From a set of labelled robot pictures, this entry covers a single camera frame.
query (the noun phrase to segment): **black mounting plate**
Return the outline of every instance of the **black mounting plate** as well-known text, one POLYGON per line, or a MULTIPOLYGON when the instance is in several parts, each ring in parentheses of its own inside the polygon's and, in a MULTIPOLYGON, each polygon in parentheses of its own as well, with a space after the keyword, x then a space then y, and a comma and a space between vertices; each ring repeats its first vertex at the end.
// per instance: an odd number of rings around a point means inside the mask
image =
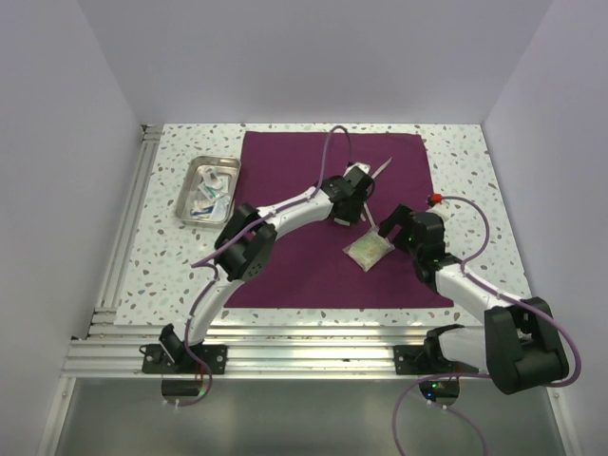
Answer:
MULTIPOLYGON (((422 345, 395 345, 392 348, 395 373, 397 375, 432 375, 438 372, 427 361, 422 345)), ((477 369, 465 363, 453 363, 453 370, 477 373, 477 369)))
MULTIPOLYGON (((190 347, 192 352, 202 359, 214 375, 222 375, 226 369, 228 347, 225 345, 197 345, 190 347)), ((197 364, 194 360, 187 368, 177 371, 171 358, 162 349, 161 344, 143 345, 140 347, 143 354, 142 372, 150 374, 176 374, 195 373, 197 364)))

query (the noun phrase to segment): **metal frame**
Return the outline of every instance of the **metal frame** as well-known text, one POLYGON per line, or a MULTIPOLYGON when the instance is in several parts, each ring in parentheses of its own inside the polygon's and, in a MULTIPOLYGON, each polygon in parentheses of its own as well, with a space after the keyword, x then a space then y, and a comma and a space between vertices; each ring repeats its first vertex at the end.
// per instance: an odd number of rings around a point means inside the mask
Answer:
MULTIPOLYGON (((141 373, 138 348, 156 343, 159 326, 114 325, 124 270, 162 135, 161 125, 143 128, 136 173, 123 209, 121 225, 104 272, 88 335, 69 345, 38 456, 55 454, 78 378, 154 378, 141 373)), ((395 378, 392 347, 419 345, 428 327, 212 326, 210 343, 229 346, 222 378, 255 379, 389 379, 395 378)), ((416 378, 403 375, 400 378, 416 378)), ((548 390, 567 455, 580 456, 580 443, 563 392, 548 390)))

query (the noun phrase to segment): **item in tray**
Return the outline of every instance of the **item in tray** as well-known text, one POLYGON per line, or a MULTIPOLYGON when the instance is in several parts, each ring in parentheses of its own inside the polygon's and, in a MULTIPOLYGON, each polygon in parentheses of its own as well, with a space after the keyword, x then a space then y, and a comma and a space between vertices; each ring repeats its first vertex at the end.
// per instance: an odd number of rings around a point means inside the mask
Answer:
POLYGON ((199 184, 198 189, 209 201, 215 201, 217 198, 226 195, 228 193, 228 184, 230 183, 230 177, 222 175, 218 177, 218 188, 210 187, 205 181, 199 184))
POLYGON ((215 166, 207 166, 202 170, 202 181, 207 187, 215 190, 219 190, 222 187, 222 182, 219 179, 215 166))
POLYGON ((230 208, 230 196, 222 195, 216 199, 213 206, 213 211, 209 215, 209 221, 224 221, 228 215, 228 209, 230 208))
POLYGON ((193 195, 192 209, 190 210, 190 216, 197 219, 209 219, 209 216, 213 212, 214 203, 208 199, 199 199, 196 195, 193 195))

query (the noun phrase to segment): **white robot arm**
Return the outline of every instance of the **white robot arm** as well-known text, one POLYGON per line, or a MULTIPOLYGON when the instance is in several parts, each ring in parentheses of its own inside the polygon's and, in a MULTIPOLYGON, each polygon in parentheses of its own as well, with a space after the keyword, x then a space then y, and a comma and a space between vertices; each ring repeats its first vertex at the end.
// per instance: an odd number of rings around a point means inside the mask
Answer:
MULTIPOLYGON (((434 204, 431 198, 428 203, 434 204)), ((465 272, 461 260, 446 252, 444 221, 433 209, 416 213, 400 204, 380 223, 378 234, 386 238, 396 226, 400 230, 392 243, 411 255, 420 281, 463 306, 484 325, 449 325, 429 331, 423 361, 434 371, 428 373, 451 372, 454 362, 465 363, 488 372, 505 394, 547 385, 568 375, 556 327, 537 315, 551 316, 544 300, 496 294, 491 283, 465 272)))

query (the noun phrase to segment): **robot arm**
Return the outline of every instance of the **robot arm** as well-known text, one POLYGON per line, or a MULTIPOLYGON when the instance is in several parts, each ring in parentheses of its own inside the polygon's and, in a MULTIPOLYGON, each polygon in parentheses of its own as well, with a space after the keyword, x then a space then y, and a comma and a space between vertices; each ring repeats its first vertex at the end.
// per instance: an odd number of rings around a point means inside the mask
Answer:
MULTIPOLYGON (((398 225, 400 231, 392 242, 412 256, 418 278, 433 292, 462 305, 484 326, 450 325, 429 331, 425 361, 439 371, 452 371, 451 362, 487 371, 505 394, 565 378, 569 367, 558 331, 505 300, 518 301, 518 296, 497 296, 488 291, 494 287, 486 280, 469 272, 465 276, 461 260, 446 252, 444 221, 433 209, 416 213, 399 205, 380 223, 378 234, 386 238, 398 225)), ((522 302, 551 316, 547 303, 538 297, 522 302)))
MULTIPOLYGON (((196 353, 212 321, 230 296, 245 282, 255 278, 265 268, 275 242, 294 229, 314 221, 334 218, 342 224, 359 220, 363 204, 370 196, 373 179, 369 167, 355 163, 345 176, 323 180, 320 187, 311 187, 303 194, 279 204, 257 209, 242 204, 221 231, 215 243, 218 277, 202 297, 190 318, 188 345, 196 353)), ((185 321, 167 325, 159 338, 161 352, 147 346, 146 359, 162 364, 166 357, 175 373, 194 368, 194 361, 185 352, 176 333, 185 333, 185 321)), ((147 370, 144 362, 143 371, 147 370)))

